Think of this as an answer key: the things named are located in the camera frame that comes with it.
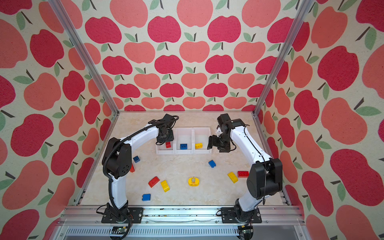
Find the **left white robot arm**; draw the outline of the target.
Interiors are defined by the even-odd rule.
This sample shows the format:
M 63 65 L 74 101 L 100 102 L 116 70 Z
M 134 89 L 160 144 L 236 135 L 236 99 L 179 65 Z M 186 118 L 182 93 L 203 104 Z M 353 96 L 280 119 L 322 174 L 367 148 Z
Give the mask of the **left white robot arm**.
M 162 119 L 151 120 L 142 129 L 123 138 L 110 138 L 103 156 L 103 174 L 109 181 L 110 205 L 116 210 L 125 208 L 126 175 L 132 168 L 132 153 L 143 144 L 155 139 L 161 145 L 174 140 L 173 127 L 178 116 L 165 114 Z

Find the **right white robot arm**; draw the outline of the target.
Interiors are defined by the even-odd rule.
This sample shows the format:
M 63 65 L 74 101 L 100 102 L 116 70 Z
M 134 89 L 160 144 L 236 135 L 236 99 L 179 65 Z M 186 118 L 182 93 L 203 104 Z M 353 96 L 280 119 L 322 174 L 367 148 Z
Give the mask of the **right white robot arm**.
M 251 169 L 247 177 L 248 191 L 234 205 L 238 222 L 245 223 L 253 216 L 257 206 L 283 188 L 283 163 L 272 158 L 252 138 L 241 119 L 232 120 L 228 114 L 218 118 L 217 134 L 209 137 L 207 149 L 216 147 L 220 153 L 240 149 Z

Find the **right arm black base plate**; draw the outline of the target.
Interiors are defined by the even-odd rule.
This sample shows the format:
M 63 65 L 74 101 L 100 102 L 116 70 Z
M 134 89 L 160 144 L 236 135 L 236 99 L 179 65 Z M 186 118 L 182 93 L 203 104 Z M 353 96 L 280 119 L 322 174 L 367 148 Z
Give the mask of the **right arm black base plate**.
M 258 208 L 253 211 L 253 216 L 251 218 L 252 224 L 261 224 L 262 217 Z M 234 207 L 221 208 L 220 216 L 222 218 L 223 224 L 239 224 L 236 219 L 236 212 Z

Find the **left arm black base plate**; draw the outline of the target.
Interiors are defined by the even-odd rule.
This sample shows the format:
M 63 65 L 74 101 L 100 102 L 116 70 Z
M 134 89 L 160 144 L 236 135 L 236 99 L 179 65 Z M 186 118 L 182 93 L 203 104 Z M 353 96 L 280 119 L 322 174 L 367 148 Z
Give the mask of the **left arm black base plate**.
M 105 209 L 101 222 L 103 224 L 128 224 L 127 217 L 131 218 L 131 223 L 140 224 L 143 217 L 143 208 L 122 208 L 117 211 L 109 206 Z

